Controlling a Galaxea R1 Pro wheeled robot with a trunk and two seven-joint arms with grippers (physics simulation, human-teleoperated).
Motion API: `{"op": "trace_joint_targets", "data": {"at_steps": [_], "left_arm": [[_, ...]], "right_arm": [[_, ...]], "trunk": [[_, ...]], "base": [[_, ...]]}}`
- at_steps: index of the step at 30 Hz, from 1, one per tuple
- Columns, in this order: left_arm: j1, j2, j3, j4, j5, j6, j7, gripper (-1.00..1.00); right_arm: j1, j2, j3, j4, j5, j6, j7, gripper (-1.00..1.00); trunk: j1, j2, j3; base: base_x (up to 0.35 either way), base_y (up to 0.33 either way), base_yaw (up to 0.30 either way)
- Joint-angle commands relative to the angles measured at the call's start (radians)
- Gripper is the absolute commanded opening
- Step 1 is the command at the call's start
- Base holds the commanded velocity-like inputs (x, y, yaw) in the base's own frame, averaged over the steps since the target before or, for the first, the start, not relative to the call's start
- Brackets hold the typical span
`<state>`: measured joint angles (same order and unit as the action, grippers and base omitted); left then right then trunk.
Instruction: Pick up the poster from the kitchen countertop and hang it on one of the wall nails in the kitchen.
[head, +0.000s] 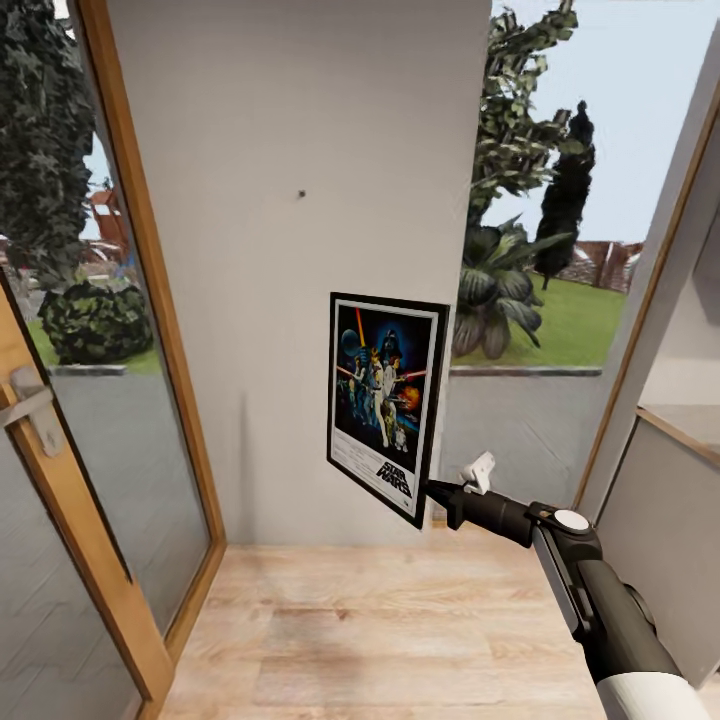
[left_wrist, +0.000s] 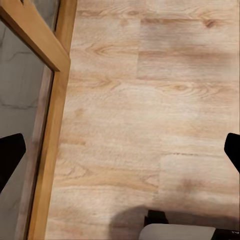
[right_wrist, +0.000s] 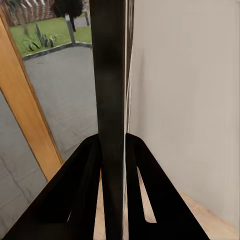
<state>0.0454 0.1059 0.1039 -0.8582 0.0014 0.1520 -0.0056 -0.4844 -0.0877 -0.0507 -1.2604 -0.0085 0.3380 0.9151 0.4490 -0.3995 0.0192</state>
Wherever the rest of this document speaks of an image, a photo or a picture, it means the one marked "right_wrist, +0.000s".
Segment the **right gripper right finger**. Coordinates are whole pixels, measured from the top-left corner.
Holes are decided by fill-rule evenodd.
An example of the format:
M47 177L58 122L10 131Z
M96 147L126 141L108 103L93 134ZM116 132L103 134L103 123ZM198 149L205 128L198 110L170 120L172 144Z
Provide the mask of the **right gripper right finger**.
M144 141L125 135L129 240L210 240ZM156 223L145 220L139 168Z

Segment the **poster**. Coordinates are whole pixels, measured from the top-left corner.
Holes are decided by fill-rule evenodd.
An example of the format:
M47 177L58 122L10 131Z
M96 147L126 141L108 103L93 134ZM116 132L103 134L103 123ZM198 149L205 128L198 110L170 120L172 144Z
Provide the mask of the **poster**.
M135 0L89 0L106 240L123 240Z

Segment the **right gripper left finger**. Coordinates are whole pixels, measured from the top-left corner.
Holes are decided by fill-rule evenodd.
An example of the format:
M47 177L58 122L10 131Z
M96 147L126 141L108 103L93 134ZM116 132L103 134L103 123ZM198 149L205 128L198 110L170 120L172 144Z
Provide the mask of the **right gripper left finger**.
M100 172L95 134L82 141L2 240L93 240Z

